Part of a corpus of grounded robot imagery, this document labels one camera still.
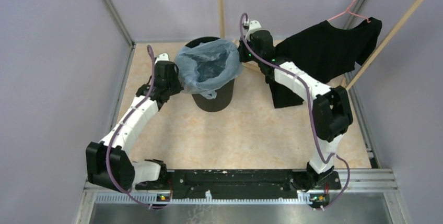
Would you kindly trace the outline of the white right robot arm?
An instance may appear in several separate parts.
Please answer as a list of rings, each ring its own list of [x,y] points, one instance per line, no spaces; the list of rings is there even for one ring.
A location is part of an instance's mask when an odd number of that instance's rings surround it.
[[[347,90],[331,87],[312,78],[289,59],[275,55],[270,32],[240,30],[240,60],[254,61],[265,75],[288,88],[308,105],[308,113],[316,147],[307,163],[306,181],[309,188],[321,188],[334,170],[333,157],[340,141],[353,123]]]

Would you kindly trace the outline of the blue plastic trash bag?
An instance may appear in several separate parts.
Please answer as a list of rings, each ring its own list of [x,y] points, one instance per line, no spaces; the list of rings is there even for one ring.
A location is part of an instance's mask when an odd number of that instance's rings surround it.
[[[174,62],[179,69],[183,92],[209,100],[216,99],[217,90],[242,72],[237,45],[226,39],[184,46]]]

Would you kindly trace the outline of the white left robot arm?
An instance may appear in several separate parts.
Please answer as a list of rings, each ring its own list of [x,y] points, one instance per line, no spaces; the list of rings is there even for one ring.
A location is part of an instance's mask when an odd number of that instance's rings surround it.
[[[139,87],[121,120],[100,141],[86,148],[87,179],[117,192],[148,182],[161,189],[167,184],[166,165],[156,159],[131,161],[129,152],[148,121],[171,96],[182,91],[177,65],[164,53],[156,57],[154,74]]]

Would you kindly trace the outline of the black trash bin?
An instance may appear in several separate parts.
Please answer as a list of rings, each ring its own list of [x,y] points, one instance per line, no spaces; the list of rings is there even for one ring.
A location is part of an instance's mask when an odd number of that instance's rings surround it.
[[[200,37],[187,43],[185,46],[189,48],[197,47],[202,43],[212,42],[219,39],[218,37]],[[217,97],[215,99],[206,99],[200,94],[193,94],[192,98],[195,104],[205,112],[219,112],[227,108],[233,97],[235,80],[231,80],[221,88],[217,89]]]

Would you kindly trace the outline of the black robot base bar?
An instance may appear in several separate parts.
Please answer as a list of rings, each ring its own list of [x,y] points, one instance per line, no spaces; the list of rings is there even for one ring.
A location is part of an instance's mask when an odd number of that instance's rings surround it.
[[[315,190],[342,188],[336,171],[321,178],[305,169],[168,170],[157,181],[142,182],[136,190],[163,190],[172,199],[295,199]]]

